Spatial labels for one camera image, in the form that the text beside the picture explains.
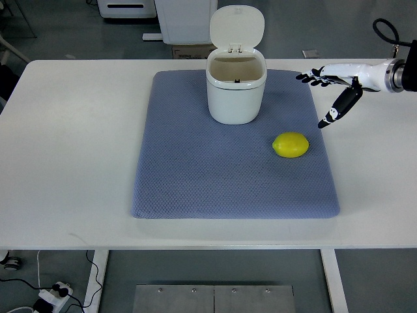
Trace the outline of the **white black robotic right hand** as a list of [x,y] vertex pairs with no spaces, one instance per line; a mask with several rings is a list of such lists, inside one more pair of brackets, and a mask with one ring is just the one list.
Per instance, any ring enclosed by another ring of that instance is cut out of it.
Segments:
[[334,63],[301,73],[296,79],[312,86],[346,86],[325,117],[319,121],[319,128],[327,127],[344,117],[365,91],[399,93],[411,91],[413,86],[410,67],[401,59],[387,59],[378,65]]

